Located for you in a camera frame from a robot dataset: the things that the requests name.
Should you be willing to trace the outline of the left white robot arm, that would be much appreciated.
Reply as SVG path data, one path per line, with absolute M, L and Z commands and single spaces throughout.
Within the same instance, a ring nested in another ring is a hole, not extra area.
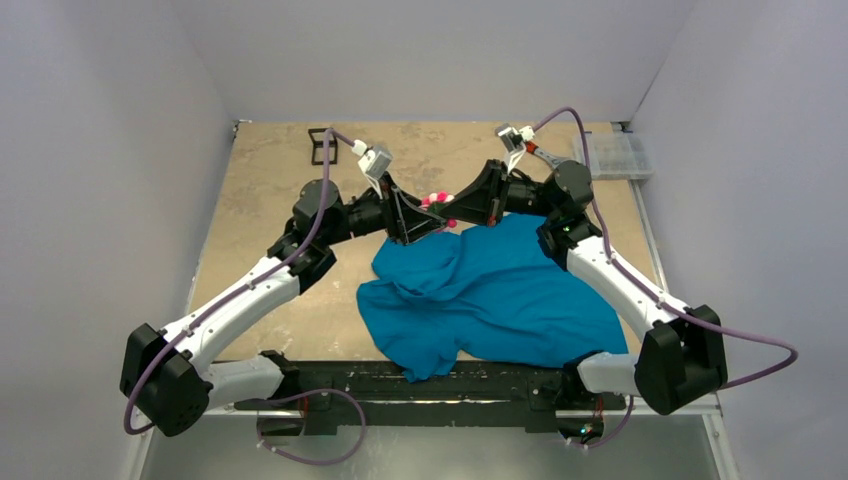
M 162 328 L 144 323 L 129 335 L 120 377 L 126 433 L 157 428 L 176 436 L 207 410 L 241 401 L 292 405 L 298 370 L 283 354 L 262 351 L 222 363 L 219 354 L 314 286 L 336 262 L 332 245 L 381 230 L 410 244 L 449 224 L 441 209 L 453 199 L 447 193 L 416 198 L 389 174 L 348 202 L 328 178 L 305 184 L 282 236 L 246 274 L 181 319 Z

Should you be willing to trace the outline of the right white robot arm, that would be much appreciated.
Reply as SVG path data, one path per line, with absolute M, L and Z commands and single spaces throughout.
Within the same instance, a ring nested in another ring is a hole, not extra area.
M 593 202 L 590 170 L 577 161 L 560 163 L 536 182 L 489 160 L 465 189 L 433 193 L 423 204 L 446 220 L 486 226 L 507 212 L 543 217 L 537 237 L 544 255 L 591 287 L 640 336 L 638 354 L 592 350 L 565 363 L 561 392 L 569 404 L 584 407 L 601 393 L 632 395 L 668 415 L 725 386 L 717 313 L 688 306 L 632 270 L 611 246 L 603 221 L 587 215 Z

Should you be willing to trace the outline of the pink flower brooch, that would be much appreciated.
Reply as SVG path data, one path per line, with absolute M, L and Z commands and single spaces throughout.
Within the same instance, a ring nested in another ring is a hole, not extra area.
M 428 220 L 434 220 L 436 217 L 441 218 L 442 226 L 438 228 L 438 231 L 440 232 L 451 230 L 458 226 L 457 219 L 443 217 L 441 213 L 443 208 L 454 199 L 455 196 L 453 194 L 442 190 L 439 192 L 432 192 L 421 200 L 420 209 L 426 213 L 426 218 Z

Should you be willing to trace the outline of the blue t-shirt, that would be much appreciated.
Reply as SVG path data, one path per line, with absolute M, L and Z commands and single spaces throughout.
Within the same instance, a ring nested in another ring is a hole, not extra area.
M 371 263 L 375 280 L 356 293 L 377 349 L 410 382 L 447 375 L 460 352 L 546 368 L 627 352 L 614 309 L 543 254 L 541 223 L 510 214 L 494 227 L 385 241 Z

